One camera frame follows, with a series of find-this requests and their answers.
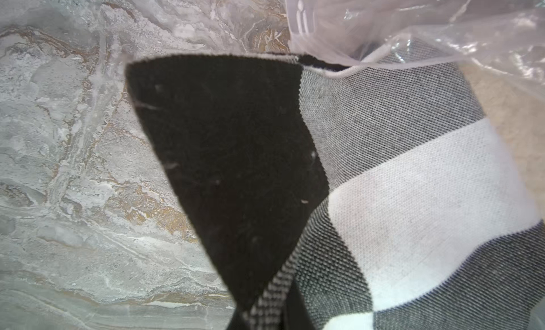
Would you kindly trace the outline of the beige knitted scarf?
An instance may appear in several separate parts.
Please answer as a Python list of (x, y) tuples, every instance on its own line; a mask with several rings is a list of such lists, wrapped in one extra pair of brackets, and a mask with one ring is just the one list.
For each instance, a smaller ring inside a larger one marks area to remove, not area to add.
[(526, 187), (544, 214), (544, 102), (499, 75), (463, 63), (485, 113), (506, 141)]

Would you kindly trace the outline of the clear plastic vacuum bag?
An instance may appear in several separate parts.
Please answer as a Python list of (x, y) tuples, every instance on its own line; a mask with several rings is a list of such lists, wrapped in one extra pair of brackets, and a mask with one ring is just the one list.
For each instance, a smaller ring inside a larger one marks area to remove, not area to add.
[(285, 0), (290, 49), (360, 70), (468, 62), (544, 98), (544, 0)]

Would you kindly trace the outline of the black grey checkered scarf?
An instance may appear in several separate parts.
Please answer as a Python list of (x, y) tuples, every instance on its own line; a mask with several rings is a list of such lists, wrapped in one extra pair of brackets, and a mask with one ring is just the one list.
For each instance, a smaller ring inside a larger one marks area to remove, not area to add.
[(131, 63), (139, 122), (235, 300), (230, 329), (527, 329), (544, 222), (454, 63)]

